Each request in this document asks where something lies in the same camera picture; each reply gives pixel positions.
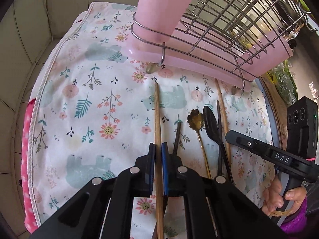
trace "floral tablecloth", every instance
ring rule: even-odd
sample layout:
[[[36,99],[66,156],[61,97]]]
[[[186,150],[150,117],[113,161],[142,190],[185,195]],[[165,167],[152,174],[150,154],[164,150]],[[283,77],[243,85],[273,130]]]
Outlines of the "floral tablecloth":
[[[94,2],[78,17],[52,51],[32,112],[28,137],[28,187],[25,201],[29,231],[34,231],[92,177],[109,179],[133,166],[154,142],[154,83],[160,85],[162,141],[173,149],[182,121],[178,155],[183,164],[206,176],[196,133],[186,123],[192,109],[208,105],[217,115],[212,77],[163,66],[146,74],[147,63],[121,51],[128,36],[133,6]],[[232,95],[220,83],[229,129],[272,142],[265,100],[256,83],[250,92]],[[201,132],[212,175],[218,146]],[[273,165],[232,146],[236,186],[256,205],[272,179]],[[155,190],[151,198],[134,199],[131,237],[150,239],[156,222]],[[164,217],[166,237],[185,238],[183,200],[170,198]]]

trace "utensil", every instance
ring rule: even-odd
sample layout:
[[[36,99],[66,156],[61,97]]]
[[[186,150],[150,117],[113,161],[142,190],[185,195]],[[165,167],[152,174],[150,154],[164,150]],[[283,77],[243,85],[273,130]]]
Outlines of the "utensil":
[[[226,115],[225,105],[224,105],[224,101],[223,101],[223,96],[221,94],[221,87],[219,86],[217,79],[215,79],[215,82],[216,82],[217,91],[218,91],[218,98],[219,98],[219,101],[221,104],[221,114],[223,117],[224,133],[227,134],[229,129],[228,129],[227,115]],[[232,159],[231,159],[230,144],[226,142],[225,145],[226,145],[227,158],[228,158],[229,164],[231,164]]]
[[[223,131],[221,125],[221,107],[219,105],[219,101],[217,103],[217,118],[218,118],[218,133],[221,141],[223,141]],[[217,176],[221,176],[223,174],[223,156],[221,152],[221,147],[218,148],[218,166],[217,166]]]
[[[181,133],[181,121],[179,121],[178,124],[177,124],[173,155],[177,155],[178,143],[179,143],[179,139],[180,139],[180,133]],[[167,203],[168,203],[168,196],[164,195],[164,199],[163,199],[163,206],[164,206],[164,211],[163,212],[164,213],[166,211]],[[157,223],[156,223],[156,225],[154,227],[152,239],[157,239]]]
[[[158,83],[155,83],[155,113],[154,113],[154,133],[155,133],[155,189],[156,189],[156,221],[157,235],[159,239],[164,239],[164,211],[163,211],[163,174],[162,174],[162,139],[160,130],[160,88]]]
[[[218,126],[217,126],[217,121],[216,118],[214,116],[214,113],[212,112],[212,110],[210,109],[210,107],[205,106],[203,109],[203,115],[204,115],[204,123],[205,123],[205,130],[206,133],[208,135],[208,137],[215,141],[218,146],[220,147],[224,162],[225,162],[225,167],[226,167],[226,171],[228,174],[228,177],[230,179],[230,181],[232,182],[232,184],[234,184],[234,179],[232,177],[232,172],[230,170],[230,164],[226,155],[226,149],[225,146],[223,144],[222,139],[220,138],[220,134],[218,131]]]
[[[203,153],[203,157],[204,157],[204,161],[205,161],[207,176],[208,176],[208,178],[211,179],[212,176],[211,176],[211,172],[209,170],[209,165],[208,165],[207,156],[205,153],[205,148],[204,148],[203,141],[202,141],[202,138],[201,138],[200,133],[199,133],[199,130],[203,126],[202,113],[199,113],[198,109],[192,110],[190,112],[190,114],[187,116],[187,123],[189,124],[189,127],[196,132],[196,134],[198,136],[198,140],[200,142],[200,146],[202,148],[202,153]]]

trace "silver rivet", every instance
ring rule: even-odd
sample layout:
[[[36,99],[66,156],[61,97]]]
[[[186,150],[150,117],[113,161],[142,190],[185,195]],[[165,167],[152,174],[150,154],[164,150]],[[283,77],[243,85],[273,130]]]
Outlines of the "silver rivet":
[[[92,180],[93,185],[99,185],[102,182],[102,179],[100,177],[95,177]]]
[[[224,176],[217,176],[215,180],[217,183],[225,183],[226,178]]]
[[[130,169],[130,173],[138,173],[139,172],[139,168],[134,166],[134,167],[131,167]]]
[[[187,172],[187,167],[185,167],[185,166],[180,166],[180,167],[178,167],[178,172],[180,172],[180,173],[185,173],[185,172]]]

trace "fingernail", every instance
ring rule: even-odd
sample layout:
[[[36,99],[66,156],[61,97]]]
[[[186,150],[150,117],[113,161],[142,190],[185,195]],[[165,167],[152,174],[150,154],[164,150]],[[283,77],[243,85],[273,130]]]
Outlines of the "fingernail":
[[[291,199],[295,195],[293,190],[287,191],[286,198]]]

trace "hand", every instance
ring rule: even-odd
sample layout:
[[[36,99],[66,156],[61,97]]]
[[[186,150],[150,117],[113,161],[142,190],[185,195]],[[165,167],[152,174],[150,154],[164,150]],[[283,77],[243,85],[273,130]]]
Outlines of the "hand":
[[[267,215],[270,216],[277,207],[280,208],[284,204],[282,196],[280,196],[280,191],[282,190],[282,185],[277,176],[275,176],[272,184],[269,188],[265,189],[263,196],[265,201],[261,210]],[[286,200],[294,200],[294,204],[291,207],[291,210],[288,215],[294,214],[300,208],[302,202],[306,197],[307,191],[305,187],[298,187],[286,192]]]

